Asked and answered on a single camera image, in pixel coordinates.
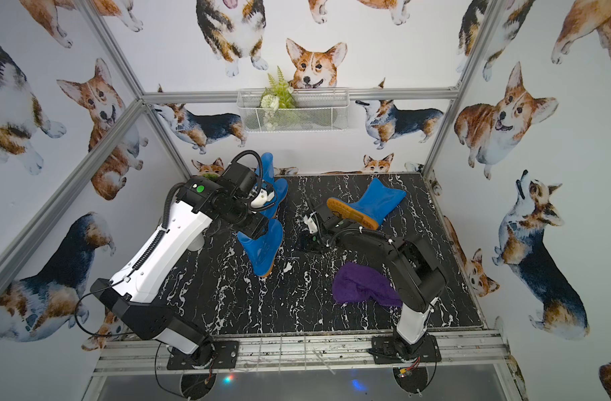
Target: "blue rain boot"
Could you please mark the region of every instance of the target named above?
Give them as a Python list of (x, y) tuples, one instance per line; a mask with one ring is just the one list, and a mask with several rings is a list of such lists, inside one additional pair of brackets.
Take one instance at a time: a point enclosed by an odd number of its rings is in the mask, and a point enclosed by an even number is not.
[(367, 229), (376, 230), (404, 197), (405, 190), (384, 187), (381, 181), (375, 178), (358, 202), (346, 204), (336, 197), (331, 197), (327, 205), (328, 209), (342, 218), (357, 221)]
[(283, 226), (281, 226), (281, 223), (276, 219), (270, 220), (268, 232), (259, 239), (250, 239), (241, 232), (236, 236), (252, 263), (254, 274), (261, 277), (269, 276), (269, 273), (272, 273), (278, 248), (281, 247), (283, 242)]
[(285, 178), (279, 178), (274, 181), (274, 156), (272, 153), (265, 152), (261, 156), (261, 162), (263, 163), (263, 181), (269, 182), (274, 186), (274, 196), (277, 199), (274, 206), (261, 214), (268, 219), (273, 219), (277, 215), (278, 204), (283, 202), (287, 196), (287, 181)]

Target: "cable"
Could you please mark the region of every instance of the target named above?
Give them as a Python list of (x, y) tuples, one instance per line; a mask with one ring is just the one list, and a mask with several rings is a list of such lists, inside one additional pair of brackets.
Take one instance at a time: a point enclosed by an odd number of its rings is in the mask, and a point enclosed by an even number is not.
[(74, 308), (74, 320), (76, 320), (76, 324), (78, 325), (78, 327), (80, 327), (80, 329), (82, 331), (84, 331), (85, 333), (89, 334), (90, 336), (93, 337), (105, 337), (105, 338), (112, 338), (112, 337), (117, 337), (117, 336), (123, 336), (125, 334), (133, 334), (134, 332), (127, 332), (127, 333), (120, 333), (120, 334), (98, 334), (98, 333), (92, 333), (90, 331), (88, 331), (85, 327), (83, 327), (83, 325), (81, 325), (80, 321), (78, 320), (78, 308), (80, 307), (81, 302), (85, 299), (85, 297), (91, 295), (91, 294), (95, 294), (95, 293), (99, 293), (101, 291), (104, 291), (108, 288), (112, 288), (114, 285), (119, 285), (120, 283), (122, 283), (124, 281), (124, 278), (114, 284), (108, 285), (105, 288), (101, 288), (101, 289), (97, 289), (96, 291), (91, 291), (85, 295), (83, 295), (82, 297), (80, 297), (80, 299), (78, 300), (78, 302), (76, 303), (76, 308)]
[(163, 343), (162, 343), (161, 341), (158, 341), (158, 342), (159, 342), (160, 344), (158, 344), (158, 348), (156, 349), (156, 356), (154, 357), (154, 377), (156, 377), (156, 383), (157, 383), (158, 387), (160, 387), (160, 389), (161, 389), (161, 390), (164, 390), (164, 391), (166, 391), (167, 393), (170, 393), (170, 394), (173, 394), (173, 395), (179, 396), (179, 397), (181, 397), (182, 399), (185, 399), (185, 397), (183, 397), (181, 394), (176, 393), (176, 392), (174, 392), (174, 391), (172, 391), (172, 390), (168, 390), (168, 389), (164, 388), (164, 387), (163, 387), (163, 386), (160, 384), (160, 382), (158, 381), (158, 351), (160, 351), (160, 346), (161, 346), (161, 345), (163, 345)]

